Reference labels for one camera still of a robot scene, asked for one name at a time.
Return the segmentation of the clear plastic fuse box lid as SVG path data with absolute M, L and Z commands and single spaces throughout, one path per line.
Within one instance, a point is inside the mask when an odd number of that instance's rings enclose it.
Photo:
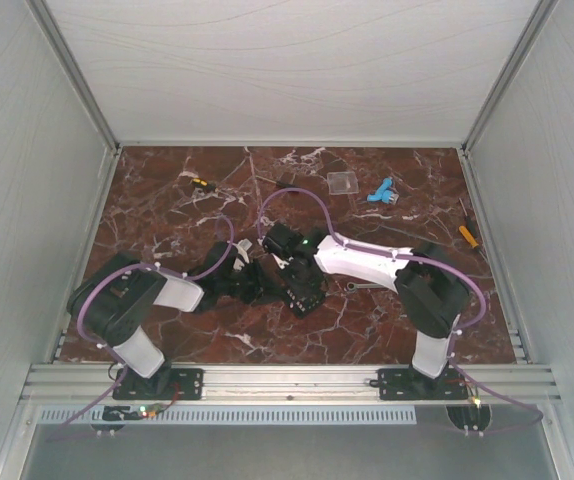
M 330 195 L 353 195 L 359 192 L 358 180 L 353 171 L 329 172 L 326 179 Z

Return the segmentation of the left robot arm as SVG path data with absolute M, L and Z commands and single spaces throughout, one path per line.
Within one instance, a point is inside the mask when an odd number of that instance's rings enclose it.
M 219 241 L 186 274 L 145 265 L 120 252 L 70 295 L 67 312 L 81 337 L 110 349 L 137 375 L 140 390 L 160 398 L 170 391 L 173 375 L 163 367 L 165 355 L 142 327 L 151 309 L 203 313 L 222 297 L 265 305 L 284 300 L 286 293 L 259 261 L 247 260 L 237 247 Z

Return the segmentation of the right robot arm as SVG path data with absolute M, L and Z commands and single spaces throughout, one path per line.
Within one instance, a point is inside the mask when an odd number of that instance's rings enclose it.
M 452 327 L 470 291 L 452 267 L 434 264 L 445 262 L 437 245 L 426 243 L 416 250 L 382 247 L 321 229 L 303 235 L 280 223 L 264 235 L 261 245 L 279 264 L 287 305 L 299 317 L 323 302 L 323 285 L 331 275 L 393 291 L 416 329 L 415 351 L 401 388 L 424 398 L 442 389 Z

